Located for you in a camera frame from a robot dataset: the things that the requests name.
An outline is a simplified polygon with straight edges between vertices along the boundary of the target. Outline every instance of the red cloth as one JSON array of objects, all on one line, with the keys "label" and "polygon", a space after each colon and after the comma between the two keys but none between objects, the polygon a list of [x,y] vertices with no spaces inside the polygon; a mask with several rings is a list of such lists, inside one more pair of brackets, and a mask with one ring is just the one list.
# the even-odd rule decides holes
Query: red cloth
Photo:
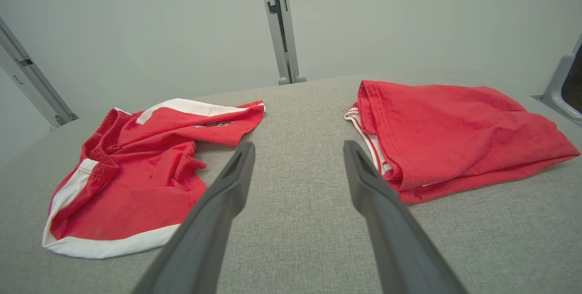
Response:
[{"label": "red cloth", "polygon": [[206,190],[195,141],[235,147],[263,112],[262,101],[234,108],[182,99],[137,114],[111,110],[57,187],[43,246],[101,258],[164,244]]},{"label": "red cloth", "polygon": [[355,108],[405,203],[525,178],[580,155],[555,123],[488,87],[365,80]]}]

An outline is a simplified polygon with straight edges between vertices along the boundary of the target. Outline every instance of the red garment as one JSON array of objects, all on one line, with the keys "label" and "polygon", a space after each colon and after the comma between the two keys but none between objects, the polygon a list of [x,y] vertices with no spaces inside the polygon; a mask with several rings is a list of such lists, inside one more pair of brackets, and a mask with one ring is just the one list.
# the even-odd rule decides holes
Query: red garment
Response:
[{"label": "red garment", "polygon": [[364,80],[346,119],[405,203],[525,178],[580,155],[555,123],[488,87]]},{"label": "red garment", "polygon": [[235,108],[183,99],[137,114],[112,109],[57,187],[42,246],[104,258],[165,244],[206,190],[195,141],[235,147],[263,112],[262,101]]}]

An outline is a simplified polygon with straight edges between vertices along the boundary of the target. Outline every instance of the gray table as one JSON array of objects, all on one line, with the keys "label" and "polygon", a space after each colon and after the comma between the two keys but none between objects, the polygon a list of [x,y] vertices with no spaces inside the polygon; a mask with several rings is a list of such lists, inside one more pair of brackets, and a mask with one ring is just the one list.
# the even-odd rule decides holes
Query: gray table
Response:
[{"label": "gray table", "polygon": [[[381,291],[366,223],[351,204],[341,155],[344,140],[364,145],[343,119],[362,79],[495,87],[485,75],[431,70],[195,98],[221,105],[264,100],[268,110],[243,139],[255,143],[256,164],[247,205],[231,228],[219,293]],[[530,98],[533,93],[505,93],[556,122],[582,150],[580,127]],[[0,170],[0,292],[129,292],[158,254],[154,249],[91,260],[41,248],[50,197],[105,114],[56,129]],[[196,157],[208,163],[199,174],[207,184],[232,152],[199,146]],[[582,292],[582,158],[411,211],[472,293]]]}]

